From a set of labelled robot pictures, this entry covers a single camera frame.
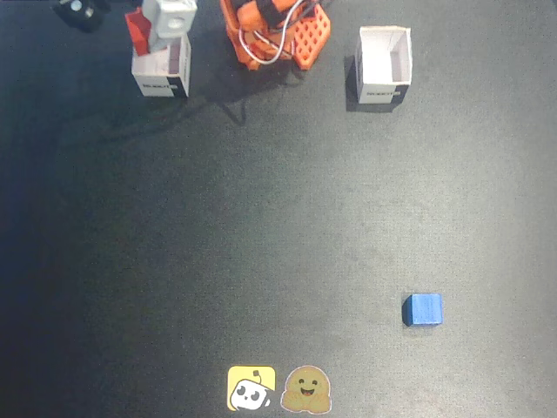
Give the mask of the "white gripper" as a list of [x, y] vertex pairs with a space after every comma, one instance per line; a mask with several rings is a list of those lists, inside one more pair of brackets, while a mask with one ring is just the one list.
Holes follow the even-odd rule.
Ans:
[[143, 16], [151, 24], [147, 50], [154, 53], [174, 43], [189, 31], [197, 13], [197, 2], [192, 0], [144, 0]]

